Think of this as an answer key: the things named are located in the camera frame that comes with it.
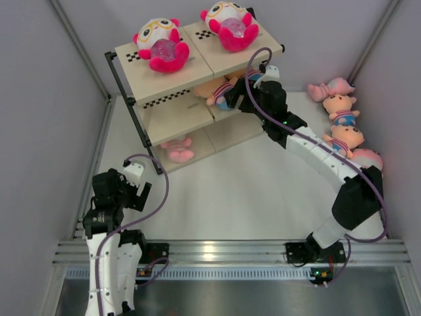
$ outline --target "white floor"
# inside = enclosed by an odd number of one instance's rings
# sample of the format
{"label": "white floor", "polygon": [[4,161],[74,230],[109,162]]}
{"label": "white floor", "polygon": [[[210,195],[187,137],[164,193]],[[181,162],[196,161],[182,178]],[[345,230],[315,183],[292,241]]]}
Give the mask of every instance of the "white floor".
{"label": "white floor", "polygon": [[[289,110],[318,136],[330,122],[305,93],[288,93]],[[116,100],[99,172],[122,170],[123,160],[143,148],[121,97]],[[144,216],[161,202],[164,177],[146,163],[153,184],[143,213],[126,210],[124,223]],[[262,240],[306,238],[330,214],[335,192],[299,157],[266,134],[171,172],[166,205],[141,223],[147,239]],[[352,235],[374,238],[383,230],[378,214]]]}

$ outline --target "white wall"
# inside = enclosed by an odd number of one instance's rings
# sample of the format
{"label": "white wall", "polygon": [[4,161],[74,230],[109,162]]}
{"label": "white wall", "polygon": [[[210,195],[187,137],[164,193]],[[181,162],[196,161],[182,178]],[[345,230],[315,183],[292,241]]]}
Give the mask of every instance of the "white wall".
{"label": "white wall", "polygon": [[0,2],[0,315],[37,315],[105,100],[46,1]]}
{"label": "white wall", "polygon": [[421,1],[402,1],[356,81],[360,129],[384,158],[384,194],[394,236],[421,280]]}
{"label": "white wall", "polygon": [[[244,0],[258,21],[286,47],[275,63],[288,90],[347,77],[389,0]],[[107,89],[118,92],[104,53],[132,40],[151,18],[174,17],[182,25],[216,0],[61,0]]]}

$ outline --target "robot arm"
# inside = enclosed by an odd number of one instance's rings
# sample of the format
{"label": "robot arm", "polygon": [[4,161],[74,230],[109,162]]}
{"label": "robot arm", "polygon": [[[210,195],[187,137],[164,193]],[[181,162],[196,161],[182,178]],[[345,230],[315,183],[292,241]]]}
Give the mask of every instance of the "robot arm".
{"label": "robot arm", "polygon": [[[335,158],[333,149],[327,146],[324,146],[326,150],[322,149],[318,144],[323,144],[323,141],[314,134],[307,123],[287,110],[286,92],[278,82],[280,77],[278,69],[275,66],[265,68],[260,65],[260,71],[264,75],[257,82],[250,80],[246,83],[245,79],[241,78],[232,90],[225,93],[224,97],[229,107],[258,116],[269,138],[304,159],[337,192],[332,214],[325,223],[312,232],[305,243],[287,244],[287,248],[290,246],[291,250],[287,251],[290,263],[319,261],[338,248],[343,250],[338,240],[379,211],[381,205],[361,175]],[[267,115],[290,129],[312,138],[316,144],[263,117],[253,105],[247,93],[246,84],[249,85],[254,99]],[[382,174],[377,168],[364,169],[352,161],[348,162],[360,169],[383,195]]]}
{"label": "robot arm", "polygon": [[[137,195],[143,170],[142,165],[129,163],[121,174],[110,169],[92,179],[95,208],[91,208],[83,220],[90,259],[86,316],[133,313],[137,265],[146,247],[143,234],[140,230],[113,234],[98,257],[97,251],[103,240],[120,227],[123,208],[143,210],[151,189],[151,184],[146,183],[141,195]],[[97,275],[101,288],[97,288]]]}

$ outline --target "plush toy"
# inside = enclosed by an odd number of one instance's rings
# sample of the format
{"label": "plush toy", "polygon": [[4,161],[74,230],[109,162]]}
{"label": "plush toy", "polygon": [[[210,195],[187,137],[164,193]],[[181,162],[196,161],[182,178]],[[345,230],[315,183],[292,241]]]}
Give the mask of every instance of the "plush toy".
{"label": "plush toy", "polygon": [[195,86],[193,93],[198,97],[204,97],[207,105],[216,105],[221,110],[231,110],[225,100],[224,93],[231,90],[236,82],[236,77],[233,77],[230,81],[227,81],[225,77],[215,78]]}
{"label": "plush toy", "polygon": [[335,78],[328,85],[321,84],[319,86],[314,86],[309,84],[307,87],[309,95],[314,102],[321,102],[325,98],[333,94],[350,94],[355,91],[355,87],[352,87],[348,82],[343,78]]}
{"label": "plush toy", "polygon": [[[246,71],[247,71],[247,68],[233,71],[229,74],[226,74],[225,78],[227,78],[227,80],[231,80],[232,78],[244,78]],[[257,81],[261,76],[262,76],[262,73],[260,71],[252,68],[249,73],[249,80]]]}
{"label": "plush toy", "polygon": [[333,94],[323,101],[323,107],[329,113],[329,119],[334,121],[334,125],[355,126],[355,117],[360,115],[360,111],[351,111],[351,107],[356,101],[355,97]]}
{"label": "plush toy", "polygon": [[209,11],[203,10],[200,17],[227,51],[246,49],[259,34],[251,13],[236,3],[218,2]]}
{"label": "plush toy", "polygon": [[139,56],[149,60],[149,67],[157,72],[180,70],[190,54],[189,46],[180,41],[176,18],[155,18],[150,20],[133,41],[139,47]]}
{"label": "plush toy", "polygon": [[364,135],[353,126],[349,125],[333,125],[331,127],[332,137],[323,135],[322,139],[333,149],[337,150],[346,158],[353,157],[354,149],[361,145],[364,141]]}
{"label": "plush toy", "polygon": [[356,148],[353,151],[352,161],[362,165],[364,168],[375,166],[377,169],[382,171],[383,161],[378,153],[369,149]]}
{"label": "plush toy", "polygon": [[161,148],[166,149],[168,158],[175,163],[186,163],[195,156],[195,153],[188,149],[190,146],[191,138],[186,135],[161,144]]}

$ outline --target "wooden shelf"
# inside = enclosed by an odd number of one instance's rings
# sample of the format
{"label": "wooden shelf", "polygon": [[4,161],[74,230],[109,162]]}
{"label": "wooden shelf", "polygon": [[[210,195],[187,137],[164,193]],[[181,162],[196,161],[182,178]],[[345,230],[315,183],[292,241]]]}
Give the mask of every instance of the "wooden shelf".
{"label": "wooden shelf", "polygon": [[162,74],[149,68],[149,63],[140,59],[135,43],[116,48],[116,53],[126,74],[132,93],[139,104],[158,97],[191,88],[213,78],[213,72],[196,47],[180,28],[180,36],[190,47],[190,58],[183,69],[172,74]]}
{"label": "wooden shelf", "polygon": [[137,106],[153,146],[214,122],[204,99],[182,90]]}
{"label": "wooden shelf", "polygon": [[229,111],[224,111],[224,110],[218,109],[218,107],[214,105],[211,105],[209,107],[209,111],[214,117],[215,122],[218,122],[219,120],[223,120],[224,118],[226,119],[228,117],[241,113],[239,109],[232,109]]}
{"label": "wooden shelf", "polygon": [[155,146],[155,151],[157,152],[159,161],[162,163],[163,167],[167,172],[171,172],[186,165],[190,165],[198,160],[206,158],[215,153],[215,148],[209,140],[205,129],[200,128],[198,130],[195,130],[194,132],[189,133],[188,137],[190,137],[192,141],[189,149],[195,153],[195,157],[186,163],[175,163],[169,160],[166,150],[162,149],[159,145]]}
{"label": "wooden shelf", "polygon": [[[274,55],[284,50],[256,20],[253,22],[259,25],[259,36],[247,49],[237,53],[226,51],[219,42],[218,36],[209,32],[203,21],[187,25],[184,30],[214,72],[214,77],[218,78],[245,68],[251,55],[261,47],[271,48]],[[267,59],[268,56],[267,51],[260,53],[255,59],[255,64]]]}
{"label": "wooden shelf", "polygon": [[206,126],[205,131],[217,152],[263,133],[260,120],[248,113],[240,113]]}

